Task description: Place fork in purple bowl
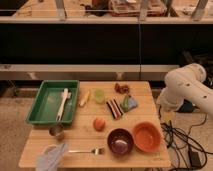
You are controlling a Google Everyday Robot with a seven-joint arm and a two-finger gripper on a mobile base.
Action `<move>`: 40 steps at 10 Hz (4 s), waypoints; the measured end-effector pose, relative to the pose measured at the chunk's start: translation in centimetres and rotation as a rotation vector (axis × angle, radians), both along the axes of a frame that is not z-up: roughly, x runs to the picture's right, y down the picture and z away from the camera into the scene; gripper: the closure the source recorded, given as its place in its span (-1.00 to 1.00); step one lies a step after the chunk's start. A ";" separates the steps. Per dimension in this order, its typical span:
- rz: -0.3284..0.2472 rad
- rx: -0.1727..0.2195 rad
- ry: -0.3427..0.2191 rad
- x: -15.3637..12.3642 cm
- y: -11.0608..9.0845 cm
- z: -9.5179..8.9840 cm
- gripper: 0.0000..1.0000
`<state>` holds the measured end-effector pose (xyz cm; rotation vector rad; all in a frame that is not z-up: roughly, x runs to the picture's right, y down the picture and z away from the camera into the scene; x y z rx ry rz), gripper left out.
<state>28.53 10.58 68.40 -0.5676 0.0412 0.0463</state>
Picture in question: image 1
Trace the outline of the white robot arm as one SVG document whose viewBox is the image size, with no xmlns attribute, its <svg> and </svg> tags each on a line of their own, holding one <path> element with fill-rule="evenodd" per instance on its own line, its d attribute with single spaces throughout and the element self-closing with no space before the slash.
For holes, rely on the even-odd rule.
<svg viewBox="0 0 213 171">
<path fill-rule="evenodd" d="M 177 111 L 188 100 L 213 118 L 213 90 L 203 84 L 206 76 L 205 68 L 197 63 L 169 71 L 158 103 L 165 111 Z"/>
</svg>

